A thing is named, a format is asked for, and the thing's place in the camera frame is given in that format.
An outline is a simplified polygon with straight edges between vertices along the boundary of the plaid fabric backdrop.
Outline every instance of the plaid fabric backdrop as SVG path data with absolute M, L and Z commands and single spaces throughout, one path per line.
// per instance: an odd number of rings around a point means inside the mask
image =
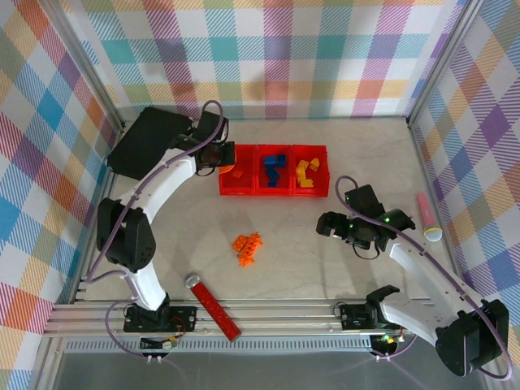
M 466 2 L 61 1 L 126 119 L 208 99 L 233 119 L 403 115 Z
M 115 131 L 36 0 L 0 1 L 0 389 L 27 387 Z
M 520 0 L 487 1 L 417 137 L 468 284 L 509 308 L 520 364 Z

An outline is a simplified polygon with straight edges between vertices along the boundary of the orange brick pile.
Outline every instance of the orange brick pile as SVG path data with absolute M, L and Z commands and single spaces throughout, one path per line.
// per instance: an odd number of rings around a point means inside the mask
M 251 236 L 239 235 L 235 242 L 233 242 L 232 248 L 238 252 L 237 257 L 241 267 L 246 267 L 249 264 L 254 263 L 253 254 L 256 248 L 262 245 L 260 235 L 253 233 Z

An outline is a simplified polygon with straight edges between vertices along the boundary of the red storage tray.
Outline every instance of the red storage tray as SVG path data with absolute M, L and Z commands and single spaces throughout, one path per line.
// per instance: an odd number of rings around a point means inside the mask
M 257 146 L 235 145 L 235 154 L 233 169 L 219 175 L 220 195 L 254 195 Z M 237 171 L 242 171 L 240 178 L 233 175 Z
M 302 188 L 294 180 L 294 189 L 292 195 L 295 197 L 327 197 L 328 187 L 331 181 L 331 176 L 328 170 L 327 161 L 327 147 L 325 145 L 293 145 L 292 156 L 294 158 L 294 171 L 296 175 L 296 167 L 301 160 L 310 160 L 317 158 L 319 160 L 319 167 L 317 171 L 310 168 L 305 170 L 305 177 L 312 179 L 313 188 Z
M 219 174 L 220 195 L 256 195 L 272 197 L 327 197 L 330 173 L 327 147 L 324 145 L 235 145 L 236 163 L 233 169 Z M 280 174 L 277 187 L 267 187 L 269 178 L 263 158 L 285 154 L 287 165 L 276 168 Z M 306 177 L 313 180 L 313 188 L 300 188 L 296 181 L 296 165 L 300 160 L 319 160 L 316 172 L 307 168 Z M 240 178 L 233 173 L 242 171 Z
M 279 173 L 276 187 L 267 187 L 269 178 L 266 174 L 266 166 L 263 164 L 263 158 L 266 156 L 276 156 L 285 154 L 287 163 L 285 168 L 276 168 Z M 291 155 L 291 145 L 258 145 L 256 169 L 258 175 L 256 177 L 256 195 L 269 195 L 272 197 L 290 197 L 293 186 L 291 185 L 293 169 L 293 156 Z

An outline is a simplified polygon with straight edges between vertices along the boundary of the metal bar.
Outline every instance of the metal bar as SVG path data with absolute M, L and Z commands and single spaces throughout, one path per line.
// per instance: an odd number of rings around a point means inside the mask
M 226 309 L 243 336 L 317 336 L 317 335 L 383 335 L 399 331 L 384 329 L 360 329 L 343 331 L 340 320 L 332 313 L 333 306 L 343 301 L 362 304 L 356 299 L 330 300 L 230 300 L 219 303 Z M 429 300 L 417 300 L 430 304 Z M 112 302 L 75 305 L 56 305 L 44 332 L 44 337 L 105 336 L 106 310 Z M 196 306 L 197 325 L 195 332 L 187 336 L 220 336 L 219 326 L 202 308 L 198 301 L 173 301 L 176 306 Z M 117 335 L 126 336 L 170 336 L 169 333 L 124 333 L 124 307 L 110 314 L 110 329 Z
M 103 180 L 102 184 L 102 190 L 99 193 L 98 199 L 93 200 L 93 202 L 97 202 L 100 199 L 103 199 L 104 197 L 107 197 L 112 192 L 112 189 L 114 188 L 115 184 L 115 177 L 116 174 L 112 171 L 107 171 L 106 177 Z M 87 271 L 90 268 L 90 263 L 92 262 L 93 256 L 95 254 L 96 249 L 96 229 L 94 228 L 96 226 L 96 223 L 98 221 L 98 216 L 95 214 L 93 221 L 91 223 L 90 233 L 89 233 L 89 239 L 84 244 L 84 250 L 81 251 L 84 255 L 80 258 L 80 266 L 78 266 L 76 273 L 72 277 L 72 286 L 75 286 L 74 288 L 71 288 L 71 293 L 68 297 L 68 302 L 73 302 L 76 299 L 77 293 L 80 291 L 80 284 L 81 280 L 83 279 L 83 276 L 86 275 Z
M 65 15 L 63 8 L 59 5 L 58 0 L 41 0 L 40 4 L 50 22 L 58 32 L 59 37 L 65 44 L 68 53 L 71 55 L 74 63 L 80 70 L 80 73 L 93 90 L 94 97 L 106 112 L 106 117 L 110 121 L 110 124 L 114 128 L 117 128 L 119 132 L 122 132 L 124 120 L 119 115 L 110 95 L 99 79 L 98 73 L 90 62 L 89 56 L 85 52 L 85 48 L 81 45 L 80 40 L 68 22 L 67 16 Z
M 410 136 L 412 137 L 412 144 L 414 144 L 415 154 L 417 154 L 417 159 L 419 161 L 419 166 L 421 167 L 422 176 L 427 185 L 428 197 L 430 198 L 430 202 L 433 205 L 433 210 L 435 212 L 435 217 L 439 222 L 440 228 L 443 231 L 442 241 L 444 244 L 445 252 L 448 254 L 449 262 L 452 266 L 453 271 L 462 277 L 462 272 L 460 267 L 458 266 L 457 261 L 455 260 L 455 248 L 453 247 L 452 241 L 448 238 L 448 225 L 444 221 L 444 218 L 440 212 L 440 204 L 439 199 L 437 199 L 435 189 L 433 188 L 433 182 L 428 175 L 428 170 L 426 168 L 426 160 L 424 159 L 423 154 L 421 153 L 420 145 L 415 135 L 414 131 L 410 132 Z
M 446 45 L 441 50 L 439 57 L 435 61 L 431 73 L 428 76 L 427 82 L 422 88 L 422 91 L 419 94 L 412 111 L 410 112 L 408 118 L 410 127 L 414 126 L 418 117 L 425 110 L 431 98 L 433 97 L 433 94 L 439 86 L 442 76 L 451 65 L 453 58 L 457 54 L 458 49 L 461 47 L 461 44 L 471 27 L 471 24 L 479 14 L 480 8 L 485 3 L 485 1 L 486 0 L 469 0 L 464 9 L 461 11 L 461 14 L 455 26 L 453 27 L 452 32 L 449 34 Z

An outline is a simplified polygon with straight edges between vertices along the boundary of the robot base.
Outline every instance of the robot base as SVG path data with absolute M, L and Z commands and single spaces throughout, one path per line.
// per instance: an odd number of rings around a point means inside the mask
M 170 306 L 170 297 L 166 295 L 157 310 L 146 310 L 134 303 L 126 308 L 124 317 L 125 333 L 193 332 L 197 307 Z

